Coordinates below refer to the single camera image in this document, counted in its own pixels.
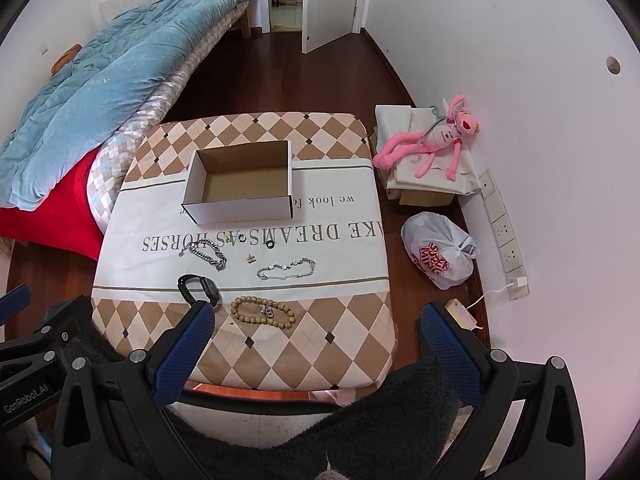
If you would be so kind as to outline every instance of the electrical socket panel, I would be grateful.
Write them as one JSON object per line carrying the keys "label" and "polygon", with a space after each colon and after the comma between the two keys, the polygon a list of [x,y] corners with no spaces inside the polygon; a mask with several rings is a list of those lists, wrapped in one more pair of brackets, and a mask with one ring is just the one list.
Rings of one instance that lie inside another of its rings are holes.
{"label": "electrical socket panel", "polygon": [[480,193],[482,193],[482,198],[487,198],[496,189],[498,188],[495,185],[494,178],[491,175],[491,171],[486,170],[480,177]]}
{"label": "electrical socket panel", "polygon": [[523,265],[518,241],[515,238],[500,248],[500,260],[502,261],[504,272],[511,272]]}
{"label": "electrical socket panel", "polygon": [[498,218],[507,213],[500,191],[496,190],[484,199],[484,208],[489,215],[489,222],[494,223]]}
{"label": "electrical socket panel", "polygon": [[495,241],[498,242],[498,247],[502,247],[516,237],[507,214],[492,222],[491,227],[494,228]]}
{"label": "electrical socket panel", "polygon": [[527,276],[527,271],[524,269],[524,266],[519,266],[511,272],[506,273],[507,283],[516,283],[518,278],[526,278],[527,285],[525,286],[510,286],[507,288],[509,292],[510,300],[517,300],[518,298],[523,298],[524,296],[529,295],[529,277]]}

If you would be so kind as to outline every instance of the open box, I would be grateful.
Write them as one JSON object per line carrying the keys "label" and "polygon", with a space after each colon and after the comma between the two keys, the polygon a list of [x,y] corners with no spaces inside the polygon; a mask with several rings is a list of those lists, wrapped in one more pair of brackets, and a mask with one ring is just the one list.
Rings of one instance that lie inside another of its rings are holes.
{"label": "open box", "polygon": [[289,141],[196,150],[182,207],[197,224],[293,218]]}

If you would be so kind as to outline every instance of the pink panther plush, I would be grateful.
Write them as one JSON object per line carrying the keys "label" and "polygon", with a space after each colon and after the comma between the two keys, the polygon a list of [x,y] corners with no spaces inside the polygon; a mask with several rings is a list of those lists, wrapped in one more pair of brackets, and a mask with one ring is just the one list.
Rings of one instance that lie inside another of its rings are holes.
{"label": "pink panther plush", "polygon": [[382,170],[390,170],[404,156],[428,153],[427,160],[415,172],[416,178],[422,178],[429,171],[436,152],[453,144],[453,160],[445,174],[449,180],[455,181],[462,136],[472,136],[480,131],[480,124],[466,108],[455,110],[464,100],[465,98],[461,95],[455,95],[449,104],[447,120],[444,123],[437,123],[430,132],[394,135],[382,151],[373,158],[373,165]]}

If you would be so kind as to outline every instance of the red blanket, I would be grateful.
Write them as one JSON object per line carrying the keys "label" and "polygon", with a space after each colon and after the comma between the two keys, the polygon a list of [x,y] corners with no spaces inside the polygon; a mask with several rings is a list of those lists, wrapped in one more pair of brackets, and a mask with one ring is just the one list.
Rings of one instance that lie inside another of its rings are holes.
{"label": "red blanket", "polygon": [[98,259],[102,233],[86,197],[86,181],[99,148],[69,171],[36,211],[0,208],[0,236],[34,242]]}

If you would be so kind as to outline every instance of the blue gripper pad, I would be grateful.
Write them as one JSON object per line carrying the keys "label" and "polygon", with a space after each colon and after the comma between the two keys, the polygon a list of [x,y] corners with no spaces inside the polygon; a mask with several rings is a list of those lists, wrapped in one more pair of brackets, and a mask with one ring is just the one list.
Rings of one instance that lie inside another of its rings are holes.
{"label": "blue gripper pad", "polygon": [[484,397],[480,370],[431,303],[422,310],[420,326],[458,398],[466,404],[478,406]]}
{"label": "blue gripper pad", "polygon": [[211,338],[215,320],[213,307],[205,304],[156,368],[152,389],[156,405],[166,406],[178,400],[184,383]]}
{"label": "blue gripper pad", "polygon": [[4,325],[31,303],[31,291],[28,286],[20,285],[0,298],[0,325]]}

